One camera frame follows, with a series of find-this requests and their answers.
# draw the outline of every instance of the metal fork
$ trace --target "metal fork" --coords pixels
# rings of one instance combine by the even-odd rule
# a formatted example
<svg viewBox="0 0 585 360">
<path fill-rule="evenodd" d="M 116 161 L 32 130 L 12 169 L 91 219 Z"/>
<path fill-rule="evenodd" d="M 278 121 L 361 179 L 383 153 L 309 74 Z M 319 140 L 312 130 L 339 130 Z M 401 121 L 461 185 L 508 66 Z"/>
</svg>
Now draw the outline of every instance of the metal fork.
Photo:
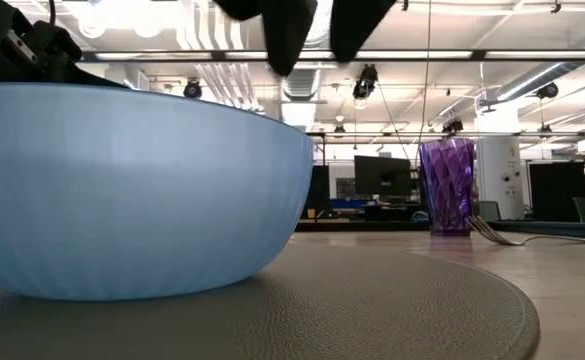
<svg viewBox="0 0 585 360">
<path fill-rule="evenodd" d="M 512 241 L 512 240 L 506 239 L 503 236 L 501 236 L 501 234 L 496 232 L 496 230 L 492 229 L 492 227 L 485 220 L 483 220 L 480 216 L 472 216 L 470 219 L 467 220 L 467 222 L 468 222 L 468 225 L 470 225 L 470 227 L 474 231 L 479 233 L 479 235 L 481 235 L 482 237 L 486 238 L 487 240 L 490 240 L 490 241 L 497 243 L 499 245 L 523 246 L 528 241 L 536 240 L 536 239 L 556 239 L 556 240 L 568 240 L 568 241 L 576 241 L 576 242 L 585 243 L 585 238 L 577 238 L 577 237 L 571 237 L 571 236 L 556 236 L 556 235 L 534 235 L 534 236 L 530 236 L 528 238 L 523 239 L 523 241 L 521 241 L 521 242 L 517 242 L 517 241 Z"/>
</svg>

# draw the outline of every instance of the purple glass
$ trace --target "purple glass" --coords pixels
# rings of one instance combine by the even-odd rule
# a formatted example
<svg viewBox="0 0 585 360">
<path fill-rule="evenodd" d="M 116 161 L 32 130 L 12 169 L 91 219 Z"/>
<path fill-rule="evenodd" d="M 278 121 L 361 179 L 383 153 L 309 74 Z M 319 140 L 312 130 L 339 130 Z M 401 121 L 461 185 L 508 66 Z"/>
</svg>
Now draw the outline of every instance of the purple glass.
<svg viewBox="0 0 585 360">
<path fill-rule="evenodd" d="M 449 138 L 421 144 L 421 171 L 430 232 L 437 236 L 469 236 L 472 216 L 474 141 Z"/>
</svg>

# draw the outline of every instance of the textured mat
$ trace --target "textured mat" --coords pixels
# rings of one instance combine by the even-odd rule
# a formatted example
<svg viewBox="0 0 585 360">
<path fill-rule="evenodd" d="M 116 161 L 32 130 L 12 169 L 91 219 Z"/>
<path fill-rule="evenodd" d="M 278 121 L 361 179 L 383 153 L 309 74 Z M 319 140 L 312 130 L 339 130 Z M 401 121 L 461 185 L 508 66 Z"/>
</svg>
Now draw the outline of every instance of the textured mat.
<svg viewBox="0 0 585 360">
<path fill-rule="evenodd" d="M 529 358 L 530 300 L 490 273 L 397 250 L 288 245 L 196 295 L 66 303 L 0 291 L 0 359 Z"/>
</svg>

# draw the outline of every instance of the bowl rim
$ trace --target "bowl rim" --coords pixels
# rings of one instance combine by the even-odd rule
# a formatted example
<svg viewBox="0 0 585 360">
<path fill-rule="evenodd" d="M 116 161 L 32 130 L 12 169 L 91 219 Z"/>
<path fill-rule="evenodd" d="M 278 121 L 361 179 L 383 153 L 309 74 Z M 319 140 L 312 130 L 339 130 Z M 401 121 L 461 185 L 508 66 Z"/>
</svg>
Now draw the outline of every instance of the bowl rim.
<svg viewBox="0 0 585 360">
<path fill-rule="evenodd" d="M 51 87 L 62 87 L 62 88 L 68 88 L 68 89 L 81 89 L 81 90 L 99 89 L 101 91 L 134 93 L 135 94 L 134 96 L 156 96 L 156 97 L 162 97 L 165 99 L 169 98 L 170 101 L 176 100 L 176 101 L 198 102 L 198 103 L 205 104 L 205 106 L 208 106 L 208 105 L 209 106 L 217 106 L 217 107 L 220 107 L 220 108 L 223 108 L 226 110 L 230 110 L 230 111 L 247 113 L 255 118 L 260 118 L 262 120 L 267 120 L 270 122 L 277 123 L 279 125 L 284 126 L 287 129 L 294 130 L 300 134 L 305 135 L 306 137 L 309 137 L 305 132 L 303 132 L 303 131 L 301 131 L 293 126 L 290 126 L 290 125 L 284 123 L 283 121 L 279 121 L 279 120 L 273 119 L 273 118 L 265 116 L 265 115 L 253 113 L 251 111 L 235 108 L 235 107 L 224 105 L 224 104 L 219 104 L 216 102 L 204 101 L 204 100 L 198 100 L 198 99 L 190 99 L 187 97 L 178 97 L 176 95 L 171 95 L 171 94 L 163 94 L 163 93 L 156 93 L 156 92 L 152 92 L 152 91 L 133 90 L 133 89 L 115 88 L 115 87 L 107 87 L 107 86 L 83 85 L 83 84 L 66 84 L 66 83 L 53 83 L 53 82 L 0 82 L 0 87 L 14 87 L 14 86 L 18 86 L 18 87 L 50 87 L 50 88 Z"/>
</svg>

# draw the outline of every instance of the light blue bowl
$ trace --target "light blue bowl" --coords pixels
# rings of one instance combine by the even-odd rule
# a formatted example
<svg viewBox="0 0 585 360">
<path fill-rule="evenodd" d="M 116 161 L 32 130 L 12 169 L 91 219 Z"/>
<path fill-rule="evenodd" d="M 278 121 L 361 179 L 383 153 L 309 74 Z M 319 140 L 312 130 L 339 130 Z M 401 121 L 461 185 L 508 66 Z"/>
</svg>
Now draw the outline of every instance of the light blue bowl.
<svg viewBox="0 0 585 360">
<path fill-rule="evenodd" d="M 63 300 L 202 291 L 285 246 L 312 142 L 174 96 L 0 84 L 0 288 Z"/>
</svg>

